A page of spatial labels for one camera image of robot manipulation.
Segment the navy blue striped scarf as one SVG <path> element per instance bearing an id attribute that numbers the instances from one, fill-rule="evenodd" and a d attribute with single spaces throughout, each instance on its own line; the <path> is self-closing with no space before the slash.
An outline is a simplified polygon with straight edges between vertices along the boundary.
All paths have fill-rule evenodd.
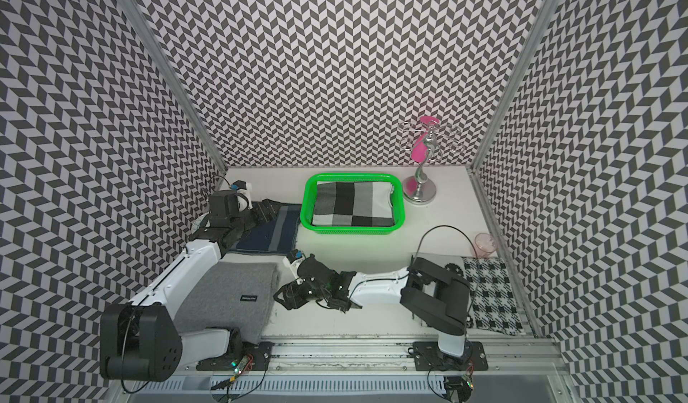
<path id="1" fill-rule="evenodd" d="M 295 249 L 301 204 L 283 204 L 278 218 L 253 229 L 229 252 L 247 255 L 287 255 Z"/>

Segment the green plastic basket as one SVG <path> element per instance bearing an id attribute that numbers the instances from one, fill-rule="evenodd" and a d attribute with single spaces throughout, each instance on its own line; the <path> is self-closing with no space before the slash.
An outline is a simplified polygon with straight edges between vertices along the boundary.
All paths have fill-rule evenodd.
<path id="1" fill-rule="evenodd" d="M 312 225 L 313 207 L 317 184 L 319 182 L 364 182 L 364 181 L 383 181 L 392 183 L 394 193 L 392 196 L 393 216 L 395 225 L 393 227 L 315 227 Z M 328 235 L 388 235 L 400 229 L 406 220 L 406 211 L 402 193 L 401 181 L 385 173 L 320 173 L 308 179 L 303 196 L 302 210 L 300 213 L 301 224 L 305 229 L 318 234 Z"/>

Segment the grey scarf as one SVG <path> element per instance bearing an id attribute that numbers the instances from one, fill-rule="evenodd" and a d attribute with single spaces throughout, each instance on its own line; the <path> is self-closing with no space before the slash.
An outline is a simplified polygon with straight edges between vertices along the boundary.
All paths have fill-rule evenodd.
<path id="1" fill-rule="evenodd" d="M 217 263 L 181 304 L 174 319 L 177 331 L 237 329 L 243 340 L 260 342 L 280 278 L 276 262 Z"/>

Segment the black white checked scarf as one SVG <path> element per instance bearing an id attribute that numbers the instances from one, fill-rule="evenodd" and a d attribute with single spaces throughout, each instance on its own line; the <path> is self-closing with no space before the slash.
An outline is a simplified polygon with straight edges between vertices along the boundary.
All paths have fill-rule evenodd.
<path id="1" fill-rule="evenodd" d="M 383 181 L 319 182 L 315 227 L 393 227 L 394 186 Z"/>

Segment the smiley face patterned scarf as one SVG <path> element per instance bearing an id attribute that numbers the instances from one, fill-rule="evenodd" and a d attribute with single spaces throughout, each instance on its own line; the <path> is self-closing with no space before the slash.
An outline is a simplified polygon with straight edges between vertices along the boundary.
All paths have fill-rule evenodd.
<path id="1" fill-rule="evenodd" d="M 460 276 L 469 281 L 471 331 L 480 330 L 506 336 L 526 334 L 512 283 L 502 260 L 427 253 L 419 256 L 441 267 L 455 264 L 460 270 Z"/>

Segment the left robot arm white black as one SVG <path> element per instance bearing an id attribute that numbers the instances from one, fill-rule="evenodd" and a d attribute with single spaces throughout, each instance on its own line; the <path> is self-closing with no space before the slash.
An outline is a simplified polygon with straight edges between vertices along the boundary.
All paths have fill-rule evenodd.
<path id="1" fill-rule="evenodd" d="M 213 193 L 177 258 L 148 287 L 100 317 L 100 375 L 164 382 L 181 366 L 238 361 L 272 309 L 274 263 L 226 263 L 229 250 L 281 223 L 280 202 L 254 201 L 237 183 Z"/>

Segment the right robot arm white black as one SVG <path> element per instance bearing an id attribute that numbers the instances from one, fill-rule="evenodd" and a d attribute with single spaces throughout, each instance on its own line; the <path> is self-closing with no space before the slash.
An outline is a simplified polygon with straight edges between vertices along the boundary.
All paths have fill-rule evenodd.
<path id="1" fill-rule="evenodd" d="M 408 267 L 393 272 L 337 272 L 299 250 L 289 253 L 283 263 L 294 280 L 279 288 L 273 300 L 286 310 L 297 310 L 311 301 L 342 313 L 369 304 L 403 306 L 437 331 L 441 354 L 464 358 L 470 287 L 450 265 L 442 267 L 417 256 Z"/>

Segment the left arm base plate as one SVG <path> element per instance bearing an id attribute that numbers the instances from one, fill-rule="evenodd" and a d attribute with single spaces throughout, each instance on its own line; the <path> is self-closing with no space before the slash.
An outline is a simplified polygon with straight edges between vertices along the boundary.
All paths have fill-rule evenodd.
<path id="1" fill-rule="evenodd" d="M 196 364 L 197 371 L 229 372 L 237 370 L 245 362 L 253 372 L 265 372 L 272 360 L 274 344 L 264 341 L 259 344 L 243 343 L 242 349 L 230 349 L 225 355 L 207 358 Z"/>

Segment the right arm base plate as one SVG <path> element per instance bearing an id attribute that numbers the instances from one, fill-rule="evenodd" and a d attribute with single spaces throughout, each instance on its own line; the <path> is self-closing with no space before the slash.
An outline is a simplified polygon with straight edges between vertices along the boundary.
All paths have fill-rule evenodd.
<path id="1" fill-rule="evenodd" d="M 481 342 L 466 341 L 464 351 L 458 358 L 444 354 L 433 341 L 414 342 L 408 349 L 408 356 L 414 361 L 418 372 L 469 371 L 484 372 L 489 369 L 487 355 Z"/>

